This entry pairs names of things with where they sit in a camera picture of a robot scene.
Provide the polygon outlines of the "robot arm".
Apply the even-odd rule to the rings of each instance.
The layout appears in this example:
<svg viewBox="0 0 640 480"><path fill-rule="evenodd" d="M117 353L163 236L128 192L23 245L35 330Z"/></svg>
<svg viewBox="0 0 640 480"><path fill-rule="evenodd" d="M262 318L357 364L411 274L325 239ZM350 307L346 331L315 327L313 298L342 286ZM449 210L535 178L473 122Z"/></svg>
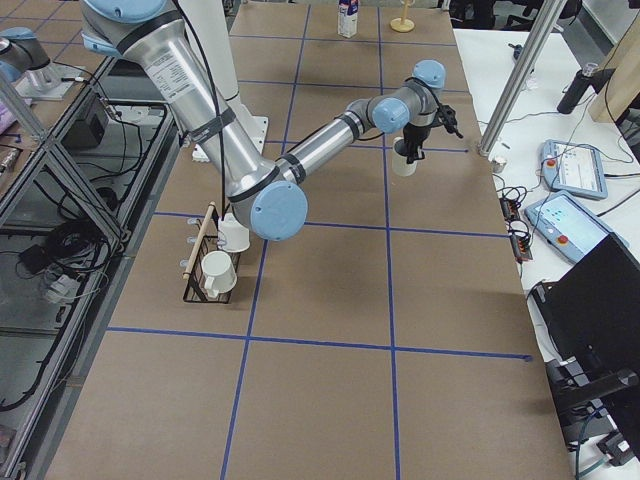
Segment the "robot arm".
<svg viewBox="0 0 640 480"><path fill-rule="evenodd" d="M278 160L264 158L247 129L236 88L227 23L218 1L83 1L85 47L138 64L170 105L191 140L220 171L236 219L263 239L281 241L305 223L306 177L368 130L402 131L407 164L422 159L431 129L457 130L453 109L438 95L446 71L416 64L388 95L358 99Z"/></svg>
<svg viewBox="0 0 640 480"><path fill-rule="evenodd" d="M1 31L1 74L33 100L61 101L73 85L63 80L62 70L27 27Z"/></svg>

